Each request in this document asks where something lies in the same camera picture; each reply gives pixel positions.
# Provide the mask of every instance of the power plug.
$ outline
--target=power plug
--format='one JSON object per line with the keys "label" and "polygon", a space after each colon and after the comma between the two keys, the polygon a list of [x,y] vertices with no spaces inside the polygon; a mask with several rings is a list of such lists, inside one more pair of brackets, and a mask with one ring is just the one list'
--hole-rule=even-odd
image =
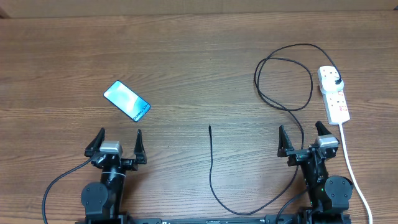
{"label": "power plug", "polygon": [[318,69],[319,87],[323,94],[341,91],[344,88],[344,81],[336,84],[339,74],[334,66],[322,66]]}

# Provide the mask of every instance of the power socket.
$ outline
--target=power socket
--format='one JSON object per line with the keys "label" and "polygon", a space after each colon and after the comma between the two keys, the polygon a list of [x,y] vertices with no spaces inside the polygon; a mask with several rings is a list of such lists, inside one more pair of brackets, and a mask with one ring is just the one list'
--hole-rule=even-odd
{"label": "power socket", "polygon": [[350,119],[343,90],[322,95],[329,124],[342,124]]}
{"label": "power socket", "polygon": [[336,80],[339,79],[336,68],[333,66],[320,67],[318,78],[329,124],[342,124],[348,121],[348,107],[343,92],[344,81],[336,84]]}

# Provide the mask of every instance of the phone screen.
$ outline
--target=phone screen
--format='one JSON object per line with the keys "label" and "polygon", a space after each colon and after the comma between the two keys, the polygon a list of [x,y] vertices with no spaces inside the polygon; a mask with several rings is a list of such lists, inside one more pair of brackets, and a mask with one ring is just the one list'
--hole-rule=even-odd
{"label": "phone screen", "polygon": [[113,83],[104,96],[133,121],[139,121],[150,109],[150,104],[120,81]]}

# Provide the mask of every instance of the cable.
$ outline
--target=cable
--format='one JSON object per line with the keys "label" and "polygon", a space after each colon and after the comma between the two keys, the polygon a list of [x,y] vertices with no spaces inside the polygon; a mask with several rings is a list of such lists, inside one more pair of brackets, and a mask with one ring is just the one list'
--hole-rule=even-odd
{"label": "cable", "polygon": [[55,180],[53,180],[51,182],[51,184],[47,187],[47,189],[45,190],[44,196],[43,196],[43,202],[42,202],[42,215],[43,215],[43,221],[45,224],[48,224],[47,222],[47,217],[45,216],[45,200],[47,199],[47,195],[49,194],[49,191],[51,189],[51,187],[58,181],[60,180],[62,177],[65,177],[66,175],[72,173],[73,171],[76,171],[80,168],[82,168],[83,166],[87,165],[89,162],[91,162],[92,158],[89,158],[86,162],[76,166],[75,168],[71,169],[70,171],[61,174],[59,177],[55,178]]}
{"label": "cable", "polygon": [[[255,84],[255,86],[256,86],[256,89],[257,89],[257,92],[258,92],[260,98],[261,98],[265,103],[267,103],[269,106],[271,106],[271,107],[273,107],[273,108],[275,108],[275,109],[277,109],[277,110],[287,111],[287,112],[293,117],[293,119],[296,121],[296,123],[297,123],[297,125],[298,125],[298,128],[300,129],[300,132],[301,132],[301,134],[302,134],[302,142],[301,142],[301,150],[302,150],[302,149],[304,148],[304,130],[303,130],[302,125],[301,125],[300,122],[298,121],[298,119],[297,119],[297,118],[294,116],[294,114],[292,113],[292,111],[299,111],[299,110],[302,110],[302,109],[304,109],[304,108],[309,104],[309,102],[310,102],[310,100],[311,100],[311,97],[312,97],[312,92],[313,92],[312,74],[311,74],[310,70],[309,70],[305,65],[303,65],[302,63],[300,63],[300,62],[298,62],[298,61],[295,61],[295,60],[292,60],[292,59],[289,59],[289,58],[272,57],[274,53],[276,53],[276,52],[278,52],[278,51],[280,51],[280,50],[282,50],[282,49],[286,49],[286,48],[288,48],[288,47],[301,46],[301,45],[307,45],[307,46],[315,47],[316,49],[320,50],[323,54],[325,54],[325,56],[328,58],[328,60],[330,61],[330,63],[336,68],[336,71],[338,72],[339,79],[336,81],[336,84],[339,84],[339,83],[341,82],[341,73],[340,73],[340,71],[337,69],[337,66],[335,65],[335,63],[332,61],[332,59],[329,57],[329,55],[328,55],[323,49],[321,49],[320,47],[318,47],[318,46],[316,46],[316,45],[313,45],[313,44],[292,44],[292,45],[288,45],[288,46],[285,46],[285,47],[281,47],[281,48],[279,48],[279,49],[277,49],[277,50],[274,50],[271,54],[268,55],[268,57],[262,59],[262,60],[257,64],[256,71],[254,72],[254,84]],[[310,86],[310,87],[311,87],[311,89],[310,89],[310,95],[308,96],[308,100],[307,100],[307,102],[306,102],[303,106],[301,106],[301,107],[299,107],[299,108],[295,108],[295,109],[288,109],[288,108],[286,108],[284,105],[282,105],[282,104],[276,102],[275,100],[273,100],[273,99],[269,98],[268,96],[266,96],[265,94],[263,94],[263,92],[260,90],[260,86],[259,86],[260,74],[261,74],[262,68],[264,67],[264,65],[266,64],[266,62],[267,62],[268,60],[270,60],[270,59],[273,59],[273,60],[285,60],[285,61],[288,61],[288,62],[296,63],[297,65],[300,65],[301,67],[303,67],[304,69],[306,69],[306,71],[307,71],[308,74],[310,75],[310,81],[311,81],[311,86]],[[211,158],[210,173],[209,173],[210,189],[211,189],[211,192],[212,192],[213,195],[214,195],[214,198],[217,200],[217,202],[218,202],[223,208],[225,208],[227,211],[229,211],[229,212],[231,212],[231,213],[233,213],[233,214],[235,214],[235,215],[252,215],[252,214],[254,214],[254,213],[256,213],[256,212],[262,210],[263,208],[265,208],[266,206],[268,206],[270,203],[272,203],[272,202],[275,201],[276,199],[278,199],[278,198],[279,198],[283,193],[285,193],[285,191],[292,185],[292,183],[293,183],[293,181],[294,181],[294,179],[295,179],[295,177],[296,177],[296,175],[297,175],[297,171],[298,171],[298,169],[299,169],[298,166],[296,167],[296,170],[295,170],[295,173],[294,173],[294,175],[293,175],[293,177],[292,177],[292,180],[289,182],[289,184],[286,186],[286,188],[285,188],[283,191],[281,191],[281,193],[280,193],[279,195],[277,195],[274,199],[272,199],[271,201],[267,202],[265,205],[261,206],[260,208],[254,210],[254,211],[251,211],[251,212],[241,213],[241,212],[232,211],[231,209],[229,209],[227,206],[225,206],[225,205],[218,199],[218,197],[216,196],[216,194],[215,194],[215,192],[214,192],[214,190],[213,190],[213,186],[212,186],[212,184],[211,184],[211,172],[212,172],[212,170],[213,170],[213,140],[212,140],[212,136],[211,136],[211,126],[209,126],[209,134],[210,134],[210,158]]]}
{"label": "cable", "polygon": [[251,212],[241,213],[241,212],[232,211],[231,209],[229,209],[227,206],[225,206],[225,205],[218,199],[216,193],[215,193],[214,190],[213,190],[213,186],[212,186],[212,184],[211,184],[211,172],[212,172],[212,170],[213,170],[213,138],[212,138],[212,136],[211,136],[211,126],[210,126],[210,125],[209,125],[209,135],[210,135],[210,173],[209,173],[210,189],[211,189],[211,192],[212,192],[213,195],[214,195],[214,198],[217,200],[217,202],[218,202],[223,208],[227,209],[227,211],[229,211],[229,212],[231,212],[231,213],[233,213],[233,214],[235,214],[235,215],[252,215],[252,214],[254,214],[254,213],[256,213],[256,212],[262,210],[263,208],[265,208],[266,206],[268,206],[269,204],[271,204],[271,203],[274,202],[275,200],[277,200],[277,199],[278,199],[282,194],[284,194],[285,191],[293,184],[293,181],[294,181],[294,179],[295,179],[295,177],[296,177],[296,175],[297,175],[297,171],[298,171],[298,169],[299,169],[298,166],[296,167],[296,171],[294,172],[294,175],[293,175],[292,180],[289,182],[289,184],[286,186],[286,188],[285,188],[283,191],[281,191],[281,193],[279,193],[279,195],[277,195],[274,199],[270,200],[270,201],[267,202],[265,205],[261,206],[260,208],[254,210],[254,211],[251,211]]}
{"label": "cable", "polygon": [[351,176],[351,179],[353,180],[353,183],[354,183],[354,186],[356,188],[356,191],[358,192],[359,196],[361,197],[361,200],[362,200],[363,204],[366,207],[366,211],[368,212],[368,217],[369,217],[369,224],[373,224],[373,217],[372,217],[371,208],[369,207],[368,202],[365,199],[365,196],[362,194],[361,189],[359,189],[358,183],[356,182],[356,179],[355,179],[355,176],[354,176],[354,172],[353,172],[353,170],[351,168],[351,164],[349,163],[349,158],[348,158],[348,153],[347,153],[347,146],[346,146],[346,139],[344,137],[344,132],[343,132],[343,124],[339,123],[338,127],[340,129],[341,142],[343,142],[344,157],[346,159],[349,175]]}
{"label": "cable", "polygon": [[305,189],[303,192],[299,193],[298,195],[294,196],[292,199],[290,199],[288,202],[286,202],[286,204],[284,206],[282,206],[282,208],[279,210],[278,215],[276,215],[276,219],[275,219],[275,223],[278,224],[279,222],[279,217],[282,214],[282,212],[285,210],[285,208],[291,204],[292,202],[294,202],[295,200],[299,199],[303,194],[307,193],[309,189]]}
{"label": "cable", "polygon": [[319,163],[318,163],[318,158],[317,155],[315,154],[315,152],[313,152],[313,158],[315,159],[315,170],[316,170],[316,174],[315,174],[315,184],[318,183],[318,177],[319,177]]}

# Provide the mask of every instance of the white power cord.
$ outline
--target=white power cord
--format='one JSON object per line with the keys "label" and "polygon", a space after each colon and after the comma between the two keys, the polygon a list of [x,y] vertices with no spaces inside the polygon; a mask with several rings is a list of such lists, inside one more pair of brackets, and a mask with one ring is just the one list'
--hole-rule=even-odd
{"label": "white power cord", "polygon": [[373,224],[373,217],[372,217],[371,208],[369,207],[368,202],[365,199],[365,196],[362,194],[361,189],[359,189],[358,183],[356,182],[356,179],[355,179],[355,176],[354,176],[354,172],[353,172],[353,170],[351,168],[351,164],[349,163],[348,153],[347,153],[347,146],[346,146],[346,139],[344,137],[344,131],[343,131],[343,124],[339,123],[338,127],[340,128],[341,142],[343,144],[344,157],[346,159],[349,175],[351,176],[351,180],[353,180],[353,183],[354,183],[356,191],[358,192],[359,196],[361,197],[361,200],[363,201],[363,204],[366,207],[366,211],[368,211],[369,224]]}
{"label": "white power cord", "polygon": [[361,189],[358,187],[354,172],[349,164],[346,139],[343,132],[343,123],[349,121],[349,112],[347,107],[347,101],[344,95],[344,82],[336,84],[336,80],[339,79],[339,72],[333,66],[322,66],[318,69],[319,87],[322,92],[323,101],[325,103],[326,115],[328,117],[329,124],[338,124],[340,128],[341,141],[343,144],[344,157],[346,159],[347,168],[349,175],[353,180],[356,191],[361,197],[366,211],[368,211],[369,224],[373,224],[373,217],[371,208],[369,207],[365,197],[363,196]]}

